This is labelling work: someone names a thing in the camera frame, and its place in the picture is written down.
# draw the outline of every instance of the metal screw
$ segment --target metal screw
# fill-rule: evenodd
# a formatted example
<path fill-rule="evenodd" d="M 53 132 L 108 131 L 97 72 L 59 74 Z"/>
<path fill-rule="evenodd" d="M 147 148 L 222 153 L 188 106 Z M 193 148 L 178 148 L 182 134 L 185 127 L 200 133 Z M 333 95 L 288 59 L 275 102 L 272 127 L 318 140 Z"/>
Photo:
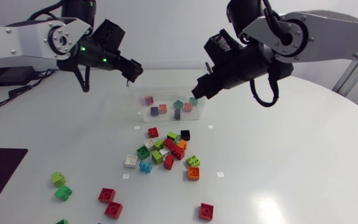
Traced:
<path fill-rule="evenodd" d="M 358 59 L 358 53 L 354 53 L 352 56 L 354 59 Z"/>

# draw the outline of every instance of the red lego brick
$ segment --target red lego brick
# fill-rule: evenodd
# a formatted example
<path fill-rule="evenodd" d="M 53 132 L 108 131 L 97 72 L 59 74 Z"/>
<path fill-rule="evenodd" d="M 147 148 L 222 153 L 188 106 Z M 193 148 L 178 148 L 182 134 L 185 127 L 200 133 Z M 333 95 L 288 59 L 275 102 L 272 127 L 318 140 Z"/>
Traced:
<path fill-rule="evenodd" d="M 182 160 L 185 156 L 185 151 L 179 146 L 175 146 L 175 149 L 172 150 L 172 153 L 178 160 Z"/>
<path fill-rule="evenodd" d="M 173 166 L 173 156 L 167 155 L 164 161 L 164 167 L 168 170 L 172 169 Z"/>
<path fill-rule="evenodd" d="M 100 192 L 99 195 L 99 201 L 105 203 L 112 202 L 112 199 L 114 198 L 115 194 L 116 194 L 115 190 L 103 188 L 102 192 Z"/>
<path fill-rule="evenodd" d="M 212 205 L 201 203 L 199 218 L 211 221 L 213 216 L 214 216 L 214 207 Z"/>
<path fill-rule="evenodd" d="M 157 128 L 150 128 L 149 129 L 149 136 L 150 136 L 150 138 L 157 138 L 158 137 Z"/>
<path fill-rule="evenodd" d="M 172 139 L 166 139 L 164 140 L 164 145 L 167 146 L 169 149 L 174 150 L 175 147 L 177 146 L 173 141 Z"/>
<path fill-rule="evenodd" d="M 144 101 L 146 102 L 146 105 L 147 105 L 147 106 L 150 106 L 150 105 L 152 105 L 152 104 L 154 103 L 154 100 L 153 100 L 153 97 L 152 97 L 152 96 L 146 96 L 146 97 L 144 98 Z"/>
<path fill-rule="evenodd" d="M 121 210 L 122 205 L 120 203 L 110 202 L 104 214 L 109 217 L 118 218 Z"/>

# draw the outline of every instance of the duplo block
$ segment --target duplo block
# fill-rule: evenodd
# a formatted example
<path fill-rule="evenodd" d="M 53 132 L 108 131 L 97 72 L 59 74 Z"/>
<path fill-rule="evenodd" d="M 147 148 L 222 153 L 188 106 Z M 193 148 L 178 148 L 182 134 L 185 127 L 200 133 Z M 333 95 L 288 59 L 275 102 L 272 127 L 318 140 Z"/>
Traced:
<path fill-rule="evenodd" d="M 201 203 L 199 218 L 211 221 L 213 216 L 214 216 L 214 207 L 212 205 Z"/>
<path fill-rule="evenodd" d="M 165 146 L 164 146 L 164 142 L 161 140 L 161 139 L 159 139 L 158 141 L 156 141 L 155 143 L 154 143 L 154 149 L 155 150 L 161 150 L 161 149 L 163 149 Z"/>
<path fill-rule="evenodd" d="M 66 183 L 65 176 L 62 173 L 55 172 L 51 175 L 52 183 L 55 184 L 56 187 L 60 187 Z"/>
<path fill-rule="evenodd" d="M 152 152 L 152 158 L 157 165 L 162 163 L 162 155 L 157 150 Z"/>
<path fill-rule="evenodd" d="M 66 185 L 62 185 L 55 192 L 55 196 L 58 197 L 62 201 L 67 201 L 68 197 L 73 193 L 73 191 L 67 187 Z"/>
<path fill-rule="evenodd" d="M 68 224 L 67 220 L 60 220 L 59 222 L 56 222 L 56 224 Z"/>
<path fill-rule="evenodd" d="M 164 168 L 170 170 L 172 169 L 172 166 L 173 166 L 173 156 L 169 155 L 165 158 Z"/>
<path fill-rule="evenodd" d="M 171 139 L 172 141 L 177 141 L 178 140 L 178 135 L 170 131 L 167 134 L 167 138 Z"/>
<path fill-rule="evenodd" d="M 146 146 L 142 146 L 140 149 L 136 150 L 136 152 L 141 159 L 146 159 L 150 155 L 150 151 Z"/>
<path fill-rule="evenodd" d="M 154 147 L 154 140 L 153 140 L 153 139 L 148 139 L 148 140 L 144 141 L 143 144 L 144 144 L 144 146 L 146 146 L 146 148 L 147 148 L 148 150 L 153 149 L 153 147 Z"/>
<path fill-rule="evenodd" d="M 152 96 L 146 96 L 146 97 L 144 98 L 144 101 L 146 102 L 146 105 L 147 105 L 147 106 L 150 106 L 150 105 L 152 105 L 152 104 L 154 103 L 154 99 L 153 99 Z"/>
<path fill-rule="evenodd" d="M 120 203 L 110 202 L 104 214 L 109 217 L 118 218 L 119 214 L 121 214 L 121 210 L 122 205 Z"/>
<path fill-rule="evenodd" d="M 158 107 L 157 106 L 152 106 L 152 107 L 150 107 L 150 114 L 152 115 L 152 116 L 158 116 Z"/>
<path fill-rule="evenodd" d="M 105 189 L 103 188 L 99 195 L 99 201 L 104 203 L 112 202 L 116 191 L 114 189 Z"/>
<path fill-rule="evenodd" d="M 181 130 L 180 138 L 185 141 L 190 141 L 190 131 L 189 130 Z"/>
<path fill-rule="evenodd" d="M 176 100 L 176 101 L 173 103 L 173 107 L 174 107 L 175 109 L 179 109 L 179 110 L 180 110 L 180 109 L 183 107 L 182 101 Z"/>
<path fill-rule="evenodd" d="M 160 114 L 164 114 L 164 113 L 166 113 L 168 111 L 167 110 L 167 105 L 159 105 L 158 109 L 160 111 Z"/>
<path fill-rule="evenodd" d="M 180 140 L 180 142 L 178 142 L 177 146 L 179 146 L 183 150 L 186 150 L 187 149 L 187 142 L 182 139 L 182 140 Z"/>
<path fill-rule="evenodd" d="M 140 170 L 145 173 L 149 173 L 153 169 L 153 165 L 151 162 L 141 161 L 139 164 Z"/>
<path fill-rule="evenodd" d="M 189 167 L 189 180 L 199 180 L 200 179 L 200 168 L 199 167 Z"/>
<path fill-rule="evenodd" d="M 193 106 L 191 103 L 185 103 L 185 107 L 183 108 L 185 112 L 191 112 L 193 110 Z"/>
<path fill-rule="evenodd" d="M 158 137 L 157 128 L 150 128 L 149 129 L 149 136 L 150 136 L 150 138 L 157 138 Z"/>

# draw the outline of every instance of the white table surface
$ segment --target white table surface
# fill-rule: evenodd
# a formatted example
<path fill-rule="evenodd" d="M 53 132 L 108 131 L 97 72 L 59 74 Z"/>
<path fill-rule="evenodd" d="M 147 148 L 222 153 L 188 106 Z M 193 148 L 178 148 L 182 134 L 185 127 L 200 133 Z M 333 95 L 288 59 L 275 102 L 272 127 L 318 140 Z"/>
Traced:
<path fill-rule="evenodd" d="M 89 93 L 58 72 L 0 108 L 0 147 L 29 149 L 0 194 L 0 223 L 205 223 L 201 202 L 214 205 L 211 223 L 358 223 L 358 106 L 299 78 L 279 86 L 272 108 L 245 84 L 209 100 L 201 120 L 143 123 L 118 72 L 92 72 Z M 185 160 L 149 174 L 124 167 L 154 126 L 190 130 L 185 158 L 201 160 L 199 181 Z M 53 196 L 56 171 L 73 189 L 66 202 Z M 103 187 L 123 204 L 118 220 L 104 215 Z"/>

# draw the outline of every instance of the black cable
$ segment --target black cable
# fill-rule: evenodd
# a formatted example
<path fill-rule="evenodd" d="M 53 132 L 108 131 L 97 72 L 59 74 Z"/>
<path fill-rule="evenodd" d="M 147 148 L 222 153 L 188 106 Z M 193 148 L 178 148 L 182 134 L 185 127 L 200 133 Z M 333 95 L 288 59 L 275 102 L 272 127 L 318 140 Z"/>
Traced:
<path fill-rule="evenodd" d="M 29 20 L 34 20 L 37 17 L 41 16 L 42 14 L 45 14 L 45 13 L 50 12 L 52 10 L 55 10 L 55 9 L 59 8 L 60 6 L 62 6 L 64 3 L 65 3 L 65 0 L 60 0 L 58 3 L 56 3 L 56 4 L 52 5 L 52 6 L 46 7 L 45 9 L 41 9 L 38 12 L 35 12 L 34 14 L 32 14 L 30 16 Z"/>

